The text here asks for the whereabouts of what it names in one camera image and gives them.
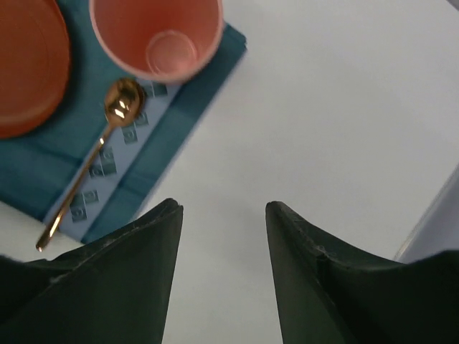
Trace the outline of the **copper spoon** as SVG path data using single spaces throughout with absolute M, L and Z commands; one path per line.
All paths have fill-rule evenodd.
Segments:
M 107 127 L 98 138 L 89 158 L 82 166 L 76 179 L 72 182 L 70 190 L 66 193 L 65 198 L 60 202 L 59 207 L 53 213 L 51 219 L 46 225 L 35 248 L 42 252 L 51 242 L 55 232 L 59 229 L 60 222 L 64 218 L 72 200 L 77 193 L 80 185 L 85 179 L 86 173 L 98 157 L 99 152 L 107 143 L 110 134 L 116 128 L 130 125 L 141 112 L 145 102 L 145 95 L 142 87 L 132 78 L 122 77 L 116 80 L 110 87 L 104 99 L 104 112 L 107 120 Z

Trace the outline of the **pink plastic cup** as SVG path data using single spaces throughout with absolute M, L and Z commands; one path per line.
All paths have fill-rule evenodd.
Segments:
M 100 46 L 122 70 L 160 83 L 186 82 L 216 54 L 221 1 L 90 1 Z

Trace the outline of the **blue patterned placemat cloth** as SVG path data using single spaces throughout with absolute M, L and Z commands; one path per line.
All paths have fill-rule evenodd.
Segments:
M 103 98 L 123 75 L 103 52 L 86 1 L 60 1 L 72 43 L 63 102 L 37 130 L 1 142 L 1 201 L 48 222 L 100 137 Z M 245 36 L 226 26 L 212 61 L 184 85 L 143 81 L 146 105 L 114 131 L 90 168 L 60 231 L 87 244 L 127 224 L 161 179 L 214 96 L 246 52 Z

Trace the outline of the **red round plate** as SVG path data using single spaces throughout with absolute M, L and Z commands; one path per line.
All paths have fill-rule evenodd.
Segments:
M 42 125 L 65 96 L 71 48 L 56 1 L 1 2 L 1 137 Z

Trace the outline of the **aluminium table edge rail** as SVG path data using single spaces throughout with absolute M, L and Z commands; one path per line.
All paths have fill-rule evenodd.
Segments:
M 458 169 L 455 169 L 396 253 L 410 263 L 458 249 Z

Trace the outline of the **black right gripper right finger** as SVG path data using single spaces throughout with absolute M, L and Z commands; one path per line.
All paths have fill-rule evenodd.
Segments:
M 403 264 L 265 208 L 284 343 L 456 343 L 458 253 Z

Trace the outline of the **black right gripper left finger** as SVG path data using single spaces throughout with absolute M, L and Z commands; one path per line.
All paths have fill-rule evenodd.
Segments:
M 1 258 L 3 343 L 160 343 L 184 209 L 141 218 L 53 260 Z

